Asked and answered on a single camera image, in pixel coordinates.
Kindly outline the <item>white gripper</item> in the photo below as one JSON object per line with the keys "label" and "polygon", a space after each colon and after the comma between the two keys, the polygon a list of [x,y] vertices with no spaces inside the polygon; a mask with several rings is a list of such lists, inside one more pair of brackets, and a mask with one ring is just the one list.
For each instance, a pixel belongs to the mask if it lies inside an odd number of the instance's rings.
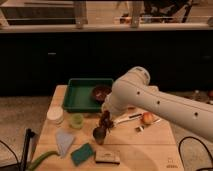
{"label": "white gripper", "polygon": [[108,111],[113,117],[121,116],[125,113],[125,104],[114,95],[108,95],[101,106],[103,112]]}

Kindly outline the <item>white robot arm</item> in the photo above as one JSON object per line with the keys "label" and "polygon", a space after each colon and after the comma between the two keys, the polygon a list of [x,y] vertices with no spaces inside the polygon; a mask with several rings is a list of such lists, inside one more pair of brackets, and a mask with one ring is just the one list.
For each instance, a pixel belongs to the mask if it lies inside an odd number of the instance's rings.
{"label": "white robot arm", "polygon": [[133,67],[113,83],[103,106],[114,116],[129,106],[142,108],[213,142],[213,105],[153,90],[149,83],[149,72]]}

